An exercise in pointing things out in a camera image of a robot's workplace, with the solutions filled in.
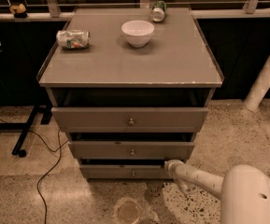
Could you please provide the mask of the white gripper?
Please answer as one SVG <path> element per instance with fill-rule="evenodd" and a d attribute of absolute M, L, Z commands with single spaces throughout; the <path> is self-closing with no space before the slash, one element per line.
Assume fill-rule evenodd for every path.
<path fill-rule="evenodd" d="M 170 177 L 173 179 L 182 178 L 184 174 L 182 173 L 184 163 L 179 160 L 166 161 L 164 163 L 164 169 Z"/>

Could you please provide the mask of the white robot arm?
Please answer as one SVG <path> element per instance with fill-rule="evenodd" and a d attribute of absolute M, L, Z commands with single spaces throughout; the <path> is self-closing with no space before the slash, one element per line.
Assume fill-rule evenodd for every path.
<path fill-rule="evenodd" d="M 182 193 L 197 186 L 218 198 L 220 224 L 270 224 L 270 178 L 259 169 L 237 165 L 220 177 L 179 160 L 164 169 Z"/>

